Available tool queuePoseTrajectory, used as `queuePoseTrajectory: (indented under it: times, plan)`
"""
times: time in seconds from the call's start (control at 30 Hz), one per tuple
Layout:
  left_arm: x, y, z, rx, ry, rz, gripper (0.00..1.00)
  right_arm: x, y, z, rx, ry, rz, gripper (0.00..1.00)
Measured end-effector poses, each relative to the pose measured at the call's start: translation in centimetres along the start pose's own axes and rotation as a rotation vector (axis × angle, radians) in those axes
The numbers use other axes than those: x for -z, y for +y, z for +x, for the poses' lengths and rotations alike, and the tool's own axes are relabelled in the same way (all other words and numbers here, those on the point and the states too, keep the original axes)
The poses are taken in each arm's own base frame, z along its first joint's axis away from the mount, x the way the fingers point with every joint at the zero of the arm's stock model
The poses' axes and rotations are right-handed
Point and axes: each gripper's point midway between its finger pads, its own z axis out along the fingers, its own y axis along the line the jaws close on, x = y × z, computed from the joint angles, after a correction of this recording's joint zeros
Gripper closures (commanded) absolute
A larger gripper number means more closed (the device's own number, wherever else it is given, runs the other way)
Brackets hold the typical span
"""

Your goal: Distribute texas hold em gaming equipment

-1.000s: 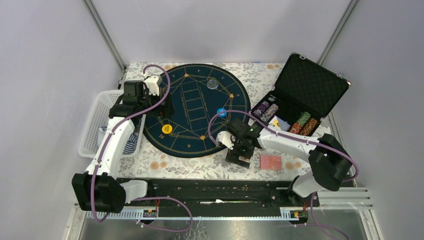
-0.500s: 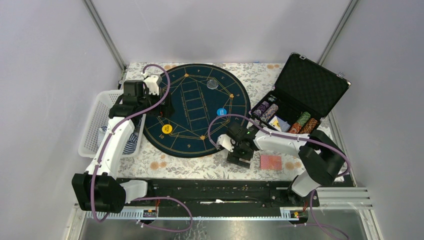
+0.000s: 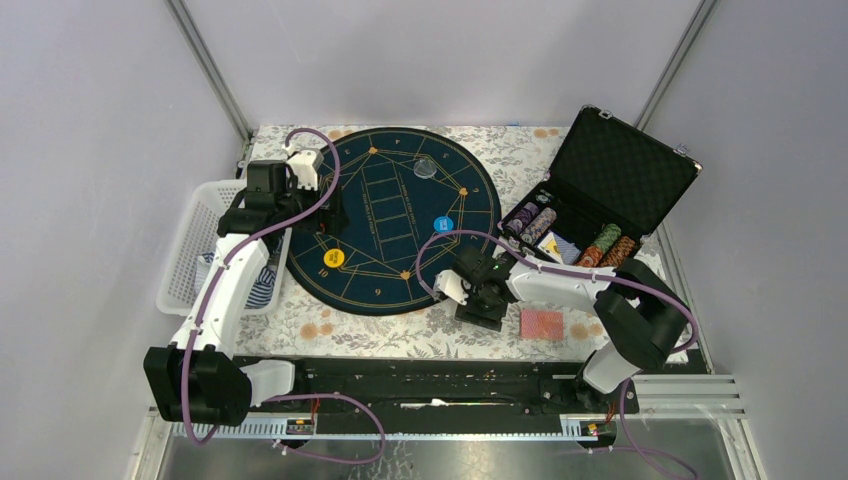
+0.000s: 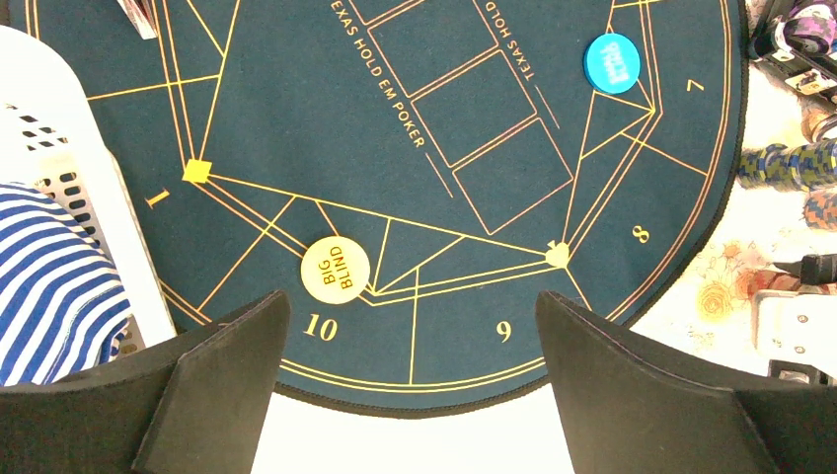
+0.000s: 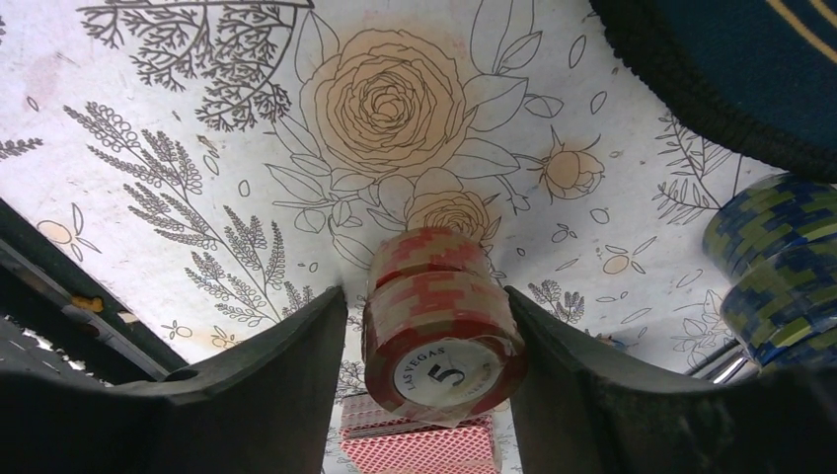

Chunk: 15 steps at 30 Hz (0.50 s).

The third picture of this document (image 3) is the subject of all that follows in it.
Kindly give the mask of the blue dealer button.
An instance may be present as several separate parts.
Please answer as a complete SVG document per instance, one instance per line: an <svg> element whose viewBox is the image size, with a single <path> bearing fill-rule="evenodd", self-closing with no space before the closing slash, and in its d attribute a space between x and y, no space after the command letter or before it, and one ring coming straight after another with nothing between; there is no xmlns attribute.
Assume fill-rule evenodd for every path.
<svg viewBox="0 0 848 480"><path fill-rule="evenodd" d="M455 223L450 216L442 215L435 218L433 221L433 229L438 234L453 231L454 228Z"/></svg>

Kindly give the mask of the yellow dealer button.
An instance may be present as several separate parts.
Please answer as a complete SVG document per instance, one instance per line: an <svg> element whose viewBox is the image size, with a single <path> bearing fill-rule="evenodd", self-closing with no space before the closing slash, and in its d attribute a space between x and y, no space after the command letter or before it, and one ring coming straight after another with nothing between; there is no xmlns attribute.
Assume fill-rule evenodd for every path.
<svg viewBox="0 0 848 480"><path fill-rule="evenodd" d="M346 260L345 252L340 248L331 248L324 252L323 263L331 269L338 269L344 265Z"/></svg>

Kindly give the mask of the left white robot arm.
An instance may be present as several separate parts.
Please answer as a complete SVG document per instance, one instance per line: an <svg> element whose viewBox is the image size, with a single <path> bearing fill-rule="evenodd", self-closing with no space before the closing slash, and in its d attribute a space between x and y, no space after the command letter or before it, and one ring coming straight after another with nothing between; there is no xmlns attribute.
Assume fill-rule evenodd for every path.
<svg viewBox="0 0 848 480"><path fill-rule="evenodd" d="M273 256L284 259L293 230L336 232L344 224L339 193L319 187L322 155L248 164L246 184L217 226L210 269L194 306L165 347L148 349L143 369L162 418L238 426L250 408L273 398L296 411L310 385L289 361L234 360L237 324L249 295Z"/></svg>

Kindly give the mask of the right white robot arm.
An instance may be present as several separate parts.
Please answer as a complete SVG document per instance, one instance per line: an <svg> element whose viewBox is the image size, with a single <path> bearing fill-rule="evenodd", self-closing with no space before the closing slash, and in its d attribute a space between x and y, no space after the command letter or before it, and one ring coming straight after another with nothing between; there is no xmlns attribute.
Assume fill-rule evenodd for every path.
<svg viewBox="0 0 848 480"><path fill-rule="evenodd" d="M597 412L635 374L662 366L689 327L692 314L643 262L587 268L525 257L513 251L486 256L464 250L440 272L435 290L455 301L458 318L498 328L509 305L557 304L595 315L607 343L583 364L575 402Z"/></svg>

